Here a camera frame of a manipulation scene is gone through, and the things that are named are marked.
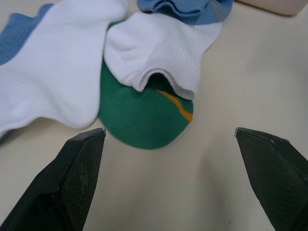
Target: knit texture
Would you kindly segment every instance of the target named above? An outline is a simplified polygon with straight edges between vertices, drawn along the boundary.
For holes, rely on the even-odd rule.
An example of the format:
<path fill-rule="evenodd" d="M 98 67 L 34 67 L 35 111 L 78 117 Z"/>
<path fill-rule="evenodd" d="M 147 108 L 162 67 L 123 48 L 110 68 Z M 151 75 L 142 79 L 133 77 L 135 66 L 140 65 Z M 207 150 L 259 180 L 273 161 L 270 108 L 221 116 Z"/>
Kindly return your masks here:
<path fill-rule="evenodd" d="M 161 73 L 180 97 L 192 100 L 203 52 L 221 27 L 222 23 L 188 26 L 160 13 L 135 13 L 108 31 L 104 59 L 126 86 L 143 91 L 149 77 Z"/>
<path fill-rule="evenodd" d="M 161 74 L 143 92 L 120 84 L 105 63 L 101 73 L 99 119 L 122 142 L 156 149 L 172 142 L 191 122 L 193 103 L 175 94 Z"/>
<path fill-rule="evenodd" d="M 6 27 L 0 34 L 0 65 L 10 61 L 21 49 L 35 27 L 53 4 L 43 5 L 37 16 L 28 17 L 20 13 L 12 13 Z"/>
<path fill-rule="evenodd" d="M 0 66 L 0 133 L 37 117 L 73 128 L 92 123 L 99 109 L 105 33 L 127 9 L 125 0 L 53 5 L 17 55 Z"/>
<path fill-rule="evenodd" d="M 163 13 L 189 25 L 223 22 L 232 4 L 233 0 L 138 0 L 142 11 Z"/>

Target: white table surface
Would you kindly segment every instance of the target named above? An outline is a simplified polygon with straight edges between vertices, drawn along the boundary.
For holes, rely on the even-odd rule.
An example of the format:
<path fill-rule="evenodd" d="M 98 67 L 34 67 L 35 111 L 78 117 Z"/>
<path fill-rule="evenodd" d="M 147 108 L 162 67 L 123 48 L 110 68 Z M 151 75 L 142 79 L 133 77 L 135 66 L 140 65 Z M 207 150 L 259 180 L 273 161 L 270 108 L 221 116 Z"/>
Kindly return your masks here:
<path fill-rule="evenodd" d="M 35 15 L 53 1 L 0 1 L 0 29 L 10 13 Z M 308 11 L 289 18 L 236 3 L 204 55 L 185 131 L 153 151 L 107 134 L 84 230 L 273 231 L 233 134 L 236 127 L 272 133 L 308 157 L 307 87 Z M 2 145 L 0 223 L 67 139 L 101 126 L 76 130 L 41 118 Z"/>

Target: white and blue sock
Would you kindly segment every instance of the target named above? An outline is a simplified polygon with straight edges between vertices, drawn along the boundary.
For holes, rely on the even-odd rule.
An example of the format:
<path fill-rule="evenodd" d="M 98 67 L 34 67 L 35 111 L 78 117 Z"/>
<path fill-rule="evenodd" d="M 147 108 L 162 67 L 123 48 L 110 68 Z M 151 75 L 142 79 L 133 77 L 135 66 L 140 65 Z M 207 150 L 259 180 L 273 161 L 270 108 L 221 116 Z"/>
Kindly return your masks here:
<path fill-rule="evenodd" d="M 24 43 L 18 52 L 2 58 L 0 134 L 37 117 L 73 128 L 92 123 L 99 109 L 105 33 L 127 9 L 126 0 L 63 0 L 53 5 L 27 39 L 18 42 Z"/>
<path fill-rule="evenodd" d="M 40 23 L 53 4 L 45 4 L 37 16 L 28 17 L 20 13 L 12 13 L 6 27 L 0 34 L 0 65 L 10 61 L 22 48 L 32 31 Z"/>

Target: pink object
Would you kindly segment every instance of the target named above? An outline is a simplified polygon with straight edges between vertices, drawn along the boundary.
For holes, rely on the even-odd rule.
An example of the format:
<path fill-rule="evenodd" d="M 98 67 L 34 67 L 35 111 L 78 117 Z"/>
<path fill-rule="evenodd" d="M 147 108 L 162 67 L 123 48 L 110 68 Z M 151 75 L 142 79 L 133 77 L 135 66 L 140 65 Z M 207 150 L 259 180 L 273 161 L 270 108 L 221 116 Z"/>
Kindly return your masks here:
<path fill-rule="evenodd" d="M 238 0 L 240 2 L 262 8 L 267 11 L 293 16 L 298 14 L 308 3 L 308 0 Z"/>

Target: yellow stripe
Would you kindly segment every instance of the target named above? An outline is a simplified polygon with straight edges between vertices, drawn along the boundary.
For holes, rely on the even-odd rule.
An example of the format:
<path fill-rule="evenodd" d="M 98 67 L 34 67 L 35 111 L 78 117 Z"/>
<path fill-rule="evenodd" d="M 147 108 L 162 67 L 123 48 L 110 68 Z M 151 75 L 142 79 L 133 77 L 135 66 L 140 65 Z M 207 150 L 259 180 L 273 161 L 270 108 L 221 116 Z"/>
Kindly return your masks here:
<path fill-rule="evenodd" d="M 180 103 L 180 101 L 179 101 L 177 98 L 175 98 L 174 96 L 168 94 L 168 93 L 165 92 L 165 91 L 162 91 L 162 90 L 157 90 L 157 91 L 160 92 L 160 93 L 162 93 L 163 95 L 165 95 L 168 99 L 170 99 L 170 100 L 178 107 L 180 113 L 182 114 L 182 116 L 183 116 L 185 119 L 187 119 L 189 122 L 192 121 L 192 119 L 193 119 L 193 114 L 190 113 L 190 112 L 187 112 L 187 111 L 183 108 L 182 104 Z"/>

